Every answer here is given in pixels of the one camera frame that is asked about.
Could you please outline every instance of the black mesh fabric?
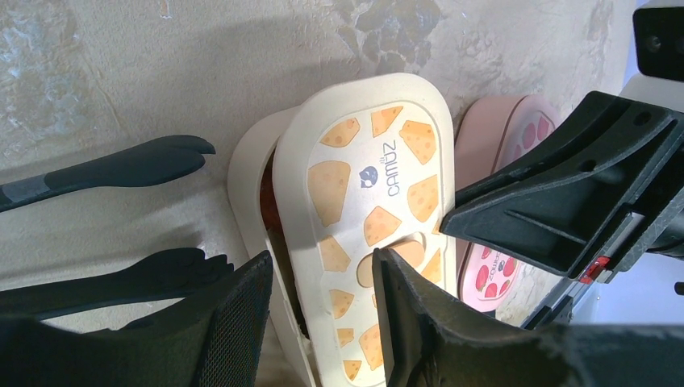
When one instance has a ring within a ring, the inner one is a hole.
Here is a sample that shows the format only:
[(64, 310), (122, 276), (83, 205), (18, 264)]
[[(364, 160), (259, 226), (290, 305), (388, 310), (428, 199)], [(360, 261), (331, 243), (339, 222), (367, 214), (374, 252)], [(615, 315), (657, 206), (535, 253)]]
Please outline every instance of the black mesh fabric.
[(273, 266), (262, 264), (240, 279), (212, 317), (194, 385), (254, 385), (269, 316)]

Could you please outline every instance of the pink lid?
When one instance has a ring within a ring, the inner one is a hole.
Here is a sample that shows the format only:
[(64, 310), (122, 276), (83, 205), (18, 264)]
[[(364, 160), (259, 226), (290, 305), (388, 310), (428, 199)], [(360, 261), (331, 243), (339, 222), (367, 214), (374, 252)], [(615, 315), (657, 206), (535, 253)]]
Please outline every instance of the pink lid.
[[(538, 95), (486, 97), (463, 119), (455, 146), (456, 189), (479, 181), (532, 150), (560, 123)], [(482, 312), (496, 309), (515, 283), (517, 260), (484, 246), (457, 241), (459, 297)]]

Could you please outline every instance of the textured plaster wall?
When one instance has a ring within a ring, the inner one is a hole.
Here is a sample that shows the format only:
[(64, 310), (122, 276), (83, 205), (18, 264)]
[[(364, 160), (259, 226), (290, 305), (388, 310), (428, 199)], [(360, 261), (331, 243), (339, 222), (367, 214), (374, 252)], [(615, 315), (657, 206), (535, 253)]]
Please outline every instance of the textured plaster wall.
[[(163, 186), (92, 189), (0, 214), (0, 289), (112, 271), (179, 246), (241, 263), (225, 176), (258, 119), (328, 85), (395, 71), (432, 81), (457, 123), (488, 94), (542, 93), (565, 116), (592, 89), (619, 91), (633, 3), (5, 0), (0, 182), (167, 134), (200, 135), (219, 154)], [(531, 268), (523, 278), (500, 318), (521, 321), (554, 283)], [(120, 327), (165, 305), (56, 323)], [(262, 383), (290, 375), (281, 359), (269, 329)]]

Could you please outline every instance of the beige plastic container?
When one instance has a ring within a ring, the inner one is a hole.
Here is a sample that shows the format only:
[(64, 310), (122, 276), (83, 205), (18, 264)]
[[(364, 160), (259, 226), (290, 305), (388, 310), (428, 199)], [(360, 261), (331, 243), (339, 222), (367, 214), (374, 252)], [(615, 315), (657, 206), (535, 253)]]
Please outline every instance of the beige plastic container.
[(276, 267), (271, 317), (278, 338), (310, 385), (385, 385), (369, 255), (392, 246), (456, 294), (455, 240), (436, 231), (454, 205), (448, 107), (423, 78), (392, 74), (333, 86), (259, 122), (240, 141), (228, 174), (250, 254), (276, 254), (259, 205), (276, 144), (273, 191), (296, 285), (288, 295), (287, 275)]

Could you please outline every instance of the red label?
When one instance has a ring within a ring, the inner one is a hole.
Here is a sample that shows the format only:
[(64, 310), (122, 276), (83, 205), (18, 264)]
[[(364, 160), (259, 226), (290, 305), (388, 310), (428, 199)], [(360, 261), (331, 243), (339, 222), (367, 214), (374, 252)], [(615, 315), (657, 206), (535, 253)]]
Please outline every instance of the red label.
[(582, 276), (582, 279), (579, 281), (582, 284), (590, 284), (594, 282), (594, 279), (603, 271), (604, 268), (606, 268), (606, 265), (610, 261), (611, 259), (607, 256), (600, 256), (594, 261), (593, 264), (591, 264), (589, 268), (587, 268), (587, 270), (584, 272), (584, 276)]

